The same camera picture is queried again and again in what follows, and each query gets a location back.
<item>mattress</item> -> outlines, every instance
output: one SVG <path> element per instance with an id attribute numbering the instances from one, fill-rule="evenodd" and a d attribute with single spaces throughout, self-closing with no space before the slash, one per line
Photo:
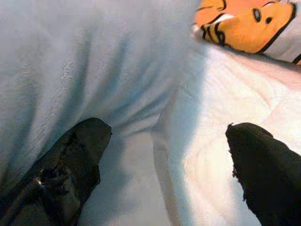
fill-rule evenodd
<path id="1" fill-rule="evenodd" d="M 301 67 L 198 43 L 183 68 L 158 123 L 174 187 L 167 200 L 176 199 L 182 225 L 260 226 L 232 177 L 225 131 L 255 123 L 301 154 Z"/>

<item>cartoon character pillowcase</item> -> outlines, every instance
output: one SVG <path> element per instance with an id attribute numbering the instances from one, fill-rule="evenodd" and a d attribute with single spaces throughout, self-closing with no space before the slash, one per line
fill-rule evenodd
<path id="1" fill-rule="evenodd" d="M 301 65 L 301 0 L 203 0 L 196 37 Z"/>

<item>orange cartoon face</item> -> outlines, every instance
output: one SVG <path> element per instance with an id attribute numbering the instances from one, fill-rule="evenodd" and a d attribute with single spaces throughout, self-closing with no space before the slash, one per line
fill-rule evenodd
<path id="1" fill-rule="evenodd" d="M 220 14 L 226 13 L 236 15 L 241 10 L 262 7 L 268 2 L 271 2 L 271 0 L 257 0 L 256 5 L 254 4 L 254 1 L 249 0 L 203 0 L 197 9 L 195 22 L 201 27 L 202 25 L 213 21 Z"/>
<path id="2" fill-rule="evenodd" d="M 234 49 L 257 53 L 267 49 L 294 19 L 294 4 L 275 3 L 243 11 L 235 17 L 204 25 L 204 38 Z"/>

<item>bed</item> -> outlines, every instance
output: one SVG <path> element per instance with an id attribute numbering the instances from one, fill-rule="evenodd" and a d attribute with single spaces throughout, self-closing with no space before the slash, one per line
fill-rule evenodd
<path id="1" fill-rule="evenodd" d="M 253 122 L 301 153 L 299 66 L 196 43 L 198 0 L 1 3 L 1 194 L 97 117 L 113 135 L 79 225 L 259 225 L 224 133 Z"/>
<path id="2" fill-rule="evenodd" d="M 301 154 L 301 68 L 205 43 L 192 45 L 184 67 L 160 124 L 180 221 L 260 226 L 232 177 L 225 131 L 231 123 L 251 122 Z"/>

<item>cartoon eye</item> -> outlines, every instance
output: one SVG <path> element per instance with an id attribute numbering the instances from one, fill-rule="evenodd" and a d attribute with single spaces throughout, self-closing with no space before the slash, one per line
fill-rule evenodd
<path id="1" fill-rule="evenodd" d="M 272 21 L 272 17 L 268 17 L 266 20 L 265 20 L 265 22 L 267 23 L 267 24 L 269 24 L 269 23 L 271 23 L 271 21 Z"/>
<path id="2" fill-rule="evenodd" d="M 260 22 L 260 20 L 261 20 L 261 13 L 260 13 L 259 9 L 257 9 L 257 8 L 253 9 L 253 16 L 254 16 L 256 22 Z"/>

